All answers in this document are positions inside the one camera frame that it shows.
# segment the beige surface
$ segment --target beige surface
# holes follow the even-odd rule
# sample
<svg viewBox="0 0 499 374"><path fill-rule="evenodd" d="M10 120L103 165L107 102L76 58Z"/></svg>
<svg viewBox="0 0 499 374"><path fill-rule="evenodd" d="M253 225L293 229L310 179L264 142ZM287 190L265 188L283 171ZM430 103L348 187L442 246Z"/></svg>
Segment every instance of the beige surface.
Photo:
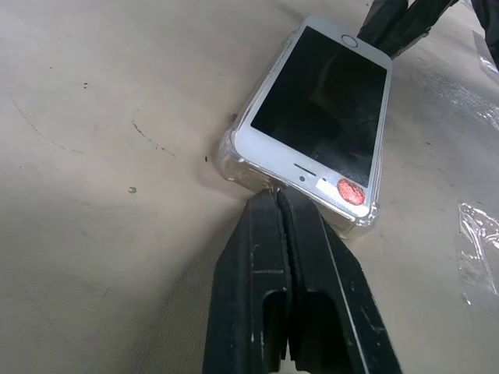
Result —
<svg viewBox="0 0 499 374"><path fill-rule="evenodd" d="M0 371L200 372L214 262L249 196L212 146L300 14L355 31L367 10L2 0ZM396 61L382 218L351 244L407 373L499 363L499 324L467 310L455 260L458 199L498 203L499 136L451 101L452 84L499 97L471 29L458 4Z"/></svg>

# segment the dirty smudge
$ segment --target dirty smudge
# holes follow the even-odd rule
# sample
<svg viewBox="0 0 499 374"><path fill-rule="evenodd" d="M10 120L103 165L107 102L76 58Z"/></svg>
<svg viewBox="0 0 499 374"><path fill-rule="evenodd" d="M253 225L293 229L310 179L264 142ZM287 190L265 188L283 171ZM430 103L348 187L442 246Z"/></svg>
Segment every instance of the dirty smudge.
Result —
<svg viewBox="0 0 499 374"><path fill-rule="evenodd" d="M284 270L255 270L253 274L284 274Z"/></svg>
<svg viewBox="0 0 499 374"><path fill-rule="evenodd" d="M264 354L264 348L265 348L265 343L264 343L264 332L263 331L260 331L260 353L262 355L262 360L264 359L265 357L265 354Z"/></svg>
<svg viewBox="0 0 499 374"><path fill-rule="evenodd" d="M366 311L364 310L363 307L360 307L360 311L362 312L362 314L364 315L364 317L366 317L366 321L369 323L369 326L371 327L371 329L373 329L373 331L375 333L380 333L381 331L384 331L384 328L383 327L375 327L370 319L369 319L369 316L367 315Z"/></svg>
<svg viewBox="0 0 499 374"><path fill-rule="evenodd" d="M158 149L158 148L159 148L159 149L163 150L164 152L168 153L169 155L171 155L171 156L175 157L175 155L174 155L172 152L170 152L170 151L169 151L169 150L167 150L166 148L164 148L164 147L160 146L159 144L157 144L156 142L154 142L154 141L153 141L153 140L152 140L149 136L146 136L146 134L144 134L144 133L142 132L142 130L138 128L138 126L137 126L137 124L135 123L135 121L132 121L132 125L133 125L133 127L135 127L135 130L136 130L136 131L137 131L137 132L138 132L141 136L143 136L144 138L146 138L147 140L149 140L151 143L153 143L153 144L155 145L156 149Z"/></svg>
<svg viewBox="0 0 499 374"><path fill-rule="evenodd" d="M106 289L106 292L102 295L102 297L99 299L99 301L97 302L97 304L93 307L93 310L97 310L99 308L99 306L101 306L102 301L108 295L108 293L109 293L110 290L111 290L110 287L108 289Z"/></svg>
<svg viewBox="0 0 499 374"><path fill-rule="evenodd" d="M251 247L251 252L249 253L249 268L251 269L251 271L253 272L253 265L254 265L254 251L255 251L255 247Z"/></svg>
<svg viewBox="0 0 499 374"><path fill-rule="evenodd" d="M23 117L24 121L27 122L28 125L31 126L31 128L36 132L36 134L38 134L43 140L45 140L46 142L49 142L50 144L54 145L54 146L58 146L59 148L63 149L63 150L66 150L65 147L63 147L62 145L60 144L57 144L56 142L53 142L51 141L50 139L47 139L45 137L44 134L42 134L40 132L40 130L37 128L37 126L34 125L34 123L24 114L23 110L19 107L19 105L16 103L15 100L12 99L12 103L14 104L14 106L16 107L17 111L19 112L19 115L21 117Z"/></svg>

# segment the red sticker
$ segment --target red sticker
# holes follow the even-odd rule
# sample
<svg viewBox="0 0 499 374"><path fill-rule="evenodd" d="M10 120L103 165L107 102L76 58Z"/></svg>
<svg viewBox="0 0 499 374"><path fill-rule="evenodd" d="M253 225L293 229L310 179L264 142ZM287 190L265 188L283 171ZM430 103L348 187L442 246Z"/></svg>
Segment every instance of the red sticker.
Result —
<svg viewBox="0 0 499 374"><path fill-rule="evenodd" d="M343 178L338 182L338 191L340 196L352 205L362 205L366 201L364 190L348 179Z"/></svg>

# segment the clear phone case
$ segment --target clear phone case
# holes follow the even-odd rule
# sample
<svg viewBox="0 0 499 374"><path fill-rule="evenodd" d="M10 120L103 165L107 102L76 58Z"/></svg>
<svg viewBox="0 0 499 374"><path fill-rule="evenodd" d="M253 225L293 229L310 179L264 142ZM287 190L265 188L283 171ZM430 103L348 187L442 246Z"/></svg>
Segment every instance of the clear phone case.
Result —
<svg viewBox="0 0 499 374"><path fill-rule="evenodd" d="M295 34L292 33L287 41L283 43L282 49L279 51L278 55L281 55L282 51L288 47L294 36ZM365 217L354 217L350 213L338 210L337 206L332 206L332 204L321 199L311 191L304 189L294 182L285 180L278 175L274 175L269 171L264 170L260 166L251 163L248 160L245 160L240 154L238 154L234 142L235 134L238 132L249 109L253 106L254 101L256 100L261 87L264 85L266 78L270 76L272 72L273 70L270 69L268 74L266 74L260 80L260 82L257 84L257 88L253 91L252 95L250 96L250 100L245 105L243 110L238 115L233 115L233 123L231 128L225 132L224 136L221 139L221 142L218 145L218 148L215 150L214 161L219 173L223 178L229 181L236 182L254 192L259 192L262 189L278 188L280 186L287 186L298 189L300 192L310 197L312 201L317 204L317 207L319 208L319 211L323 215L324 219L342 238L352 239L366 234L368 231L372 230L380 215L378 196L380 185L381 157L377 158L378 163L376 168L376 177L374 179L375 182L373 186L373 204L370 208L370 212Z"/></svg>

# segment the clear plastic bag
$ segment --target clear plastic bag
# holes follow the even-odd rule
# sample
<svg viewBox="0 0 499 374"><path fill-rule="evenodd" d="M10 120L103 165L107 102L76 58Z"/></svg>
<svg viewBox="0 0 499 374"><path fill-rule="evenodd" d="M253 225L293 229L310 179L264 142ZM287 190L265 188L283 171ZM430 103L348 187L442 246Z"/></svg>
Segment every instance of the clear plastic bag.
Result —
<svg viewBox="0 0 499 374"><path fill-rule="evenodd" d="M459 206L458 275L463 300L499 312L499 222L468 203Z"/></svg>
<svg viewBox="0 0 499 374"><path fill-rule="evenodd" d="M476 52L478 53L478 59L480 61L480 68L485 74L489 76L493 81L499 84L499 70L490 54L489 48L485 39L475 31L473 31L473 39L475 40Z"/></svg>

